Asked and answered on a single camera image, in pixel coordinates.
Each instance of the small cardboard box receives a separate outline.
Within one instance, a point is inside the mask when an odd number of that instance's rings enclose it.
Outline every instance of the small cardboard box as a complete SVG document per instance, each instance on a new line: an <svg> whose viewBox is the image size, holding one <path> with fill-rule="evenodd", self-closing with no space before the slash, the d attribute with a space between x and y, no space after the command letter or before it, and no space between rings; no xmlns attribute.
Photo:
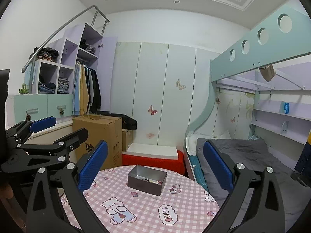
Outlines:
<svg viewBox="0 0 311 233"><path fill-rule="evenodd" d="M133 131L122 129L122 151L126 152L133 143Z"/></svg>
<svg viewBox="0 0 311 233"><path fill-rule="evenodd" d="M122 118L85 115L73 118L73 131L86 128L88 139L75 149L77 160L93 151L100 140L108 144L108 156L101 170L122 166Z"/></svg>

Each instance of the metal tray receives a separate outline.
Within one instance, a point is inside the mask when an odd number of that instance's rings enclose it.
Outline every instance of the metal tray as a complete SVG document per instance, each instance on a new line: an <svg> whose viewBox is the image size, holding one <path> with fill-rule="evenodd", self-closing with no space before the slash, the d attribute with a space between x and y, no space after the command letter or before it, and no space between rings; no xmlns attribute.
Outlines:
<svg viewBox="0 0 311 233"><path fill-rule="evenodd" d="M137 165L128 174L128 186L148 194L160 196L167 172Z"/></svg>

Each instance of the pink checkered tablecloth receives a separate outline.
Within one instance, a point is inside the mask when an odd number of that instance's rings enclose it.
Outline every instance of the pink checkered tablecloth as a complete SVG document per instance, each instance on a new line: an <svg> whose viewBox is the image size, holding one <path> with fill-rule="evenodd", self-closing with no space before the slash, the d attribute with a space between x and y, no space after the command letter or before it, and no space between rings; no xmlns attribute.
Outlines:
<svg viewBox="0 0 311 233"><path fill-rule="evenodd" d="M167 172L160 196L127 186L134 166L100 171L84 196L110 233L201 233L219 207L198 183L176 172ZM80 228L66 196L61 198L72 225Z"/></svg>

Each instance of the stair railing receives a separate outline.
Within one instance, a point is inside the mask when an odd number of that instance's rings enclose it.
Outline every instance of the stair railing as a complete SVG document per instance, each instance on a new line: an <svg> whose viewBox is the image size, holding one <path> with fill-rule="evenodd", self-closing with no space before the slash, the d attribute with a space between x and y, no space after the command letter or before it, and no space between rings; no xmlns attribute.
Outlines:
<svg viewBox="0 0 311 233"><path fill-rule="evenodd" d="M96 5L92 5L90 7L88 7L87 9L85 9L84 11L80 12L79 14L77 14L76 16L74 16L73 18L71 18L69 21L67 21L66 23L64 23L60 28L58 28L51 36L49 36L47 38L46 41L43 42L43 44L31 55L31 57L29 58L29 60L27 61L27 63L24 65L24 67L22 68L21 72L24 73L27 69L27 67L30 65L30 63L32 62L32 65L31 65L31 70L30 70L30 77L29 77L29 94L31 94L31 88L32 88L32 78L33 78L33 75L34 75L34 69L35 69L35 61L36 61L36 57L37 57L37 54L43 49L43 47L57 34L59 33L62 29L64 29L68 24L70 24L73 20L75 20L76 18L78 18L80 15L84 14L85 12L89 11L90 9L92 8L95 8L96 9L96 12L94 14L94 18L93 18L93 21L92 21L92 26L94 26L94 23L95 23L95 19L96 19L96 16L98 14L98 12L105 18L105 23L104 23L104 26L103 26L103 30L101 32L101 34L103 35L104 34L104 30L106 28L106 25L108 22L110 22L108 20L108 18L101 12L101 10L96 6Z"/></svg>

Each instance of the gray bedsheet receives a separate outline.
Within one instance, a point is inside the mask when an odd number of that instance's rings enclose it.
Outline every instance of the gray bedsheet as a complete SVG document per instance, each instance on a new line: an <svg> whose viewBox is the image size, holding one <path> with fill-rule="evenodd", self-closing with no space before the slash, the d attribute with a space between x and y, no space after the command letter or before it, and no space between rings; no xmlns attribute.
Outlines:
<svg viewBox="0 0 311 233"><path fill-rule="evenodd" d="M221 207L228 196L228 192L222 189L209 167L204 155L203 145L205 138L197 140L197 156L206 180L210 194ZM277 158L268 152L267 145L263 139L259 140L238 140L218 139L213 141L215 146L222 152L228 154L235 163L243 163L248 169L263 171L267 166L273 168L276 179L279 183L284 211L285 211L285 232L296 222L306 205L311 199L311 188L304 187L297 181L290 178L292 169L283 165ZM241 223L251 199L253 189L249 189L243 201L240 212L232 227Z"/></svg>

